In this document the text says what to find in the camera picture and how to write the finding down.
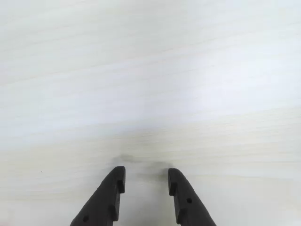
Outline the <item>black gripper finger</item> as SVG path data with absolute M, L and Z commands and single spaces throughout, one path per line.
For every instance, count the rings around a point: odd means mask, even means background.
M 117 166 L 103 179 L 71 222 L 72 226 L 111 226 L 119 219 L 120 195 L 125 192 L 126 168 Z
M 206 207 L 193 187 L 176 168 L 168 169 L 169 195 L 174 198 L 175 218 L 181 226 L 214 226 Z

